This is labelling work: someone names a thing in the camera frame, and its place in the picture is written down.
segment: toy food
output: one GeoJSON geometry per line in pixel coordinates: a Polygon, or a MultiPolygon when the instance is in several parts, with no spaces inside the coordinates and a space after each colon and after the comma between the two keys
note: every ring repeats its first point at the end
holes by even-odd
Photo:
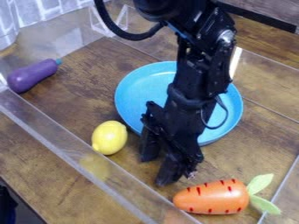
{"type": "Polygon", "coordinates": [[[279,208],[255,195],[269,186],[273,177],[274,174],[259,175],[247,186],[231,178],[189,187],[174,196],[173,203],[189,213],[237,214],[251,202],[263,212],[281,214],[279,208]]]}
{"type": "Polygon", "coordinates": [[[103,122],[94,130],[92,148],[104,155],[112,155],[127,143],[127,126],[118,121],[103,122]]]}
{"type": "Polygon", "coordinates": [[[30,90],[42,80],[54,75],[62,64],[60,59],[46,59],[27,67],[16,69],[8,74],[7,83],[18,93],[30,90]]]}

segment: toy eggplant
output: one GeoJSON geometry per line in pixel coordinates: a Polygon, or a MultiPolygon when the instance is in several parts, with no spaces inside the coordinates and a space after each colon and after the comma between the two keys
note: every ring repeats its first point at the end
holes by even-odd
{"type": "Polygon", "coordinates": [[[173,203],[194,214],[237,214],[251,202],[262,212],[281,214],[279,208],[255,195],[269,186],[273,177],[274,174],[259,175],[247,186],[231,178],[189,187],[175,195],[173,203]]]}
{"type": "Polygon", "coordinates": [[[18,93],[28,91],[42,80],[54,75],[62,64],[60,59],[46,59],[12,71],[7,77],[10,88],[18,93]]]}

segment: orange carrot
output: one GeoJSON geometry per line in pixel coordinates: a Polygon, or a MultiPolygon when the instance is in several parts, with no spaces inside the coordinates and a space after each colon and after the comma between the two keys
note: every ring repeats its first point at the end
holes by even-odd
{"type": "Polygon", "coordinates": [[[189,187],[174,196],[173,203],[194,214],[237,214],[249,202],[262,212],[281,214],[281,209],[255,194],[271,183],[274,174],[259,175],[246,186],[237,179],[219,180],[189,187]]]}
{"type": "Polygon", "coordinates": [[[173,202],[190,213],[235,214],[249,206],[249,190],[233,178],[189,187],[175,195],[173,202]]]}

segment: toy carrot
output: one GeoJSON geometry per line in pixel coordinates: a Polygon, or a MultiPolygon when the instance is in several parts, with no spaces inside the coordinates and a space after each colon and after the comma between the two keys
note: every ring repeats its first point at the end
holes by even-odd
{"type": "Polygon", "coordinates": [[[273,178],[274,174],[259,175],[247,186],[234,178],[205,183],[181,191],[173,202],[182,210],[195,214],[237,214],[247,208],[249,202],[263,212],[281,214],[279,208],[255,195],[269,186],[273,178]]]}

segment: purple eggplant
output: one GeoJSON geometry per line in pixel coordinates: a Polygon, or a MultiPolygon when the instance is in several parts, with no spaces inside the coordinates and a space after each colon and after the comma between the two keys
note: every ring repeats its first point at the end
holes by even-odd
{"type": "Polygon", "coordinates": [[[40,81],[56,73],[60,64],[60,59],[46,59],[39,63],[16,69],[7,77],[10,88],[18,94],[24,93],[40,81]]]}

